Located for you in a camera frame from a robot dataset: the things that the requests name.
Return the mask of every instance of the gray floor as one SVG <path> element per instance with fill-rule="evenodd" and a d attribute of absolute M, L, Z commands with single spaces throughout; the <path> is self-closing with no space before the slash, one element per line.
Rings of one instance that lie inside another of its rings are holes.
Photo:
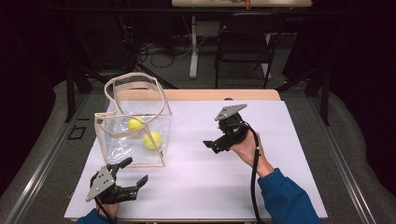
<path fill-rule="evenodd" d="M 281 71 L 292 41 L 292 37 L 282 37 L 279 41 L 269 89 L 287 80 Z M 168 64 L 171 58 L 155 55 L 152 63 L 148 57 L 144 65 L 180 89 L 213 89 L 214 50 L 210 39 L 200 46 L 196 79 L 189 78 L 190 56 L 176 57 L 170 66 L 158 68 L 155 66 Z M 254 71 L 248 67 L 232 69 L 236 74 L 260 75 L 260 70 Z M 261 86 L 260 83 L 256 84 L 258 82 L 236 83 L 238 86 L 234 85 L 234 80 L 222 80 L 220 85 L 222 88 L 252 89 Z M 106 108 L 103 85 L 95 80 L 92 80 L 92 85 L 92 94 L 81 95 L 77 91 L 78 112 L 67 124 L 64 123 L 67 112 L 65 84 L 55 87 L 57 101 L 51 117 L 25 164 L 0 199 L 1 220 L 9 223 L 71 222 L 64 219 L 64 211 L 95 138 L 93 113 Z M 324 126 L 318 117 L 318 99 L 304 97 L 304 85 L 301 83 L 281 93 L 281 98 L 288 106 L 319 193 L 330 215 L 324 223 L 396 223 L 395 197 L 378 184 L 375 174 L 365 162 L 365 145 L 359 126 L 334 95 L 331 95 L 330 100 L 331 126 Z M 74 127 L 86 128 L 82 139 L 68 139 L 76 134 L 73 133 Z"/>

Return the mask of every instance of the yellow ball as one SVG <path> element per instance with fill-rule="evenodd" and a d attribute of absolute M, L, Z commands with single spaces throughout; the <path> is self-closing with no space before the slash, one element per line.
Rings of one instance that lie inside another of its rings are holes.
<path fill-rule="evenodd" d="M 139 130 L 139 129 L 142 129 L 143 128 L 143 119 L 142 118 L 140 118 L 140 117 L 136 117 L 136 119 L 130 119 L 129 121 L 128 121 L 128 124 L 127 124 L 127 126 L 128 126 L 128 129 L 129 130 Z"/>
<path fill-rule="evenodd" d="M 161 145 L 163 144 L 163 137 L 161 136 L 160 133 L 158 132 L 151 132 L 151 136 L 155 141 L 155 145 L 160 148 Z M 145 147 L 151 150 L 155 149 L 154 144 L 151 142 L 151 140 L 149 139 L 149 136 L 147 134 L 145 134 L 145 136 L 143 137 L 143 143 L 145 144 Z"/>

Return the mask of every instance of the blue jacket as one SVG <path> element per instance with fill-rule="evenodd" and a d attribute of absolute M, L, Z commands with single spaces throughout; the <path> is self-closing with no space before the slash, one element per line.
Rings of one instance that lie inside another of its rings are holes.
<path fill-rule="evenodd" d="M 308 194 L 291 179 L 275 169 L 264 178 L 259 178 L 265 208 L 275 224 L 321 224 Z M 77 224 L 108 223 L 99 217 L 96 209 L 77 220 Z"/>

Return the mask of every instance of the wooden desk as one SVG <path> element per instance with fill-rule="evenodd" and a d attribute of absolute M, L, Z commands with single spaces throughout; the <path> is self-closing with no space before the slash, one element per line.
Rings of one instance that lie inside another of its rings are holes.
<path fill-rule="evenodd" d="M 165 90 L 173 115 L 164 167 L 126 168 L 117 185 L 129 187 L 144 175 L 148 183 L 136 201 L 122 203 L 120 221 L 240 222 L 254 221 L 250 199 L 251 168 L 235 153 L 215 154 L 203 140 L 221 136 L 214 117 L 225 105 L 247 104 L 241 116 L 262 135 L 269 161 L 308 193 L 320 218 L 327 213 L 306 162 L 289 111 L 273 90 Z M 97 141 L 66 210 L 72 220 L 85 216 L 94 202 L 85 202 L 88 183 L 104 164 Z M 270 219 L 260 188 L 256 196 L 260 216 Z"/>
<path fill-rule="evenodd" d="M 311 0 L 250 0 L 251 8 L 254 7 L 311 7 Z M 233 3 L 230 0 L 172 0 L 173 7 L 237 7 L 244 8 L 243 2 Z M 197 77 L 198 66 L 198 49 L 197 49 L 197 23 L 195 16 L 192 16 L 191 22 L 191 66 L 190 78 Z M 262 69 L 265 73 L 268 65 L 262 64 Z"/>

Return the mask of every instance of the transparent tote bag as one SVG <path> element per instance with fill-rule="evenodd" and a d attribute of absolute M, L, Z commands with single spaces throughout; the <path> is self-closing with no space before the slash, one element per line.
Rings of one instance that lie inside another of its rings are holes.
<path fill-rule="evenodd" d="M 156 78 L 130 73 L 105 85 L 109 107 L 94 127 L 105 163 L 132 157 L 129 167 L 165 166 L 172 111 Z"/>

